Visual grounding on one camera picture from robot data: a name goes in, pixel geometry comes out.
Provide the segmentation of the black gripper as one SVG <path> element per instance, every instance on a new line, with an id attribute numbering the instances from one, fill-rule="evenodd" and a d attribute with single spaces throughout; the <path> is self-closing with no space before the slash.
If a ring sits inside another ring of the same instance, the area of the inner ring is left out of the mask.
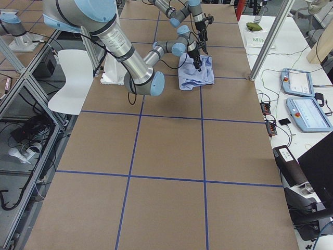
<path id="1" fill-rule="evenodd" d="M 193 65 L 195 67 L 195 69 L 197 69 L 199 72 L 201 72 L 201 66 L 202 66 L 202 62 L 200 59 L 200 53 L 198 49 L 194 49 L 192 51 L 188 51 L 187 52 L 188 56 L 193 60 Z"/>
<path id="2" fill-rule="evenodd" d="M 205 21 L 198 21 L 195 22 L 195 27 L 198 33 L 198 38 L 201 42 L 207 41 L 208 36 L 207 36 L 207 24 Z"/>

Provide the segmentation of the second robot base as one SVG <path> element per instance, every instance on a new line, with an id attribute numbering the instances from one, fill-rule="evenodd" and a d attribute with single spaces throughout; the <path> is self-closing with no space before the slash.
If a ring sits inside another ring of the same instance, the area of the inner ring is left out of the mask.
<path id="1" fill-rule="evenodd" d="M 1 14 L 1 36 L 7 34 L 14 37 L 9 44 L 9 48 L 14 52 L 32 52 L 40 42 L 44 42 L 42 35 L 28 33 L 15 14 Z"/>

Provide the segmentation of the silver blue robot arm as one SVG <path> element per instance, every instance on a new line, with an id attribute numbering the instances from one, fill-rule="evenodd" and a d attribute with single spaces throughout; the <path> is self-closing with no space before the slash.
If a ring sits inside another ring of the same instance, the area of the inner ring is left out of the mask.
<path id="1" fill-rule="evenodd" d="M 201 69 L 199 50 L 205 50 L 207 32 L 200 1 L 187 1 L 180 10 L 166 1 L 151 1 L 169 18 L 177 29 L 174 41 L 157 42 L 145 58 L 136 51 L 132 42 L 117 24 L 117 7 L 114 1 L 43 1 L 44 22 L 58 30 L 79 33 L 84 27 L 90 35 L 103 42 L 107 53 L 127 70 L 124 85 L 130 93 L 158 96 L 165 85 L 164 74 L 153 66 L 171 53 L 184 53 L 193 60 L 194 68 Z"/>
<path id="2" fill-rule="evenodd" d="M 192 17 L 199 40 L 201 42 L 208 40 L 207 25 L 212 24 L 213 16 L 206 16 L 203 13 L 200 1 L 186 1 L 179 10 L 171 6 L 171 1 L 153 0 L 148 2 L 162 11 L 175 28 L 179 27 L 188 16 Z"/>

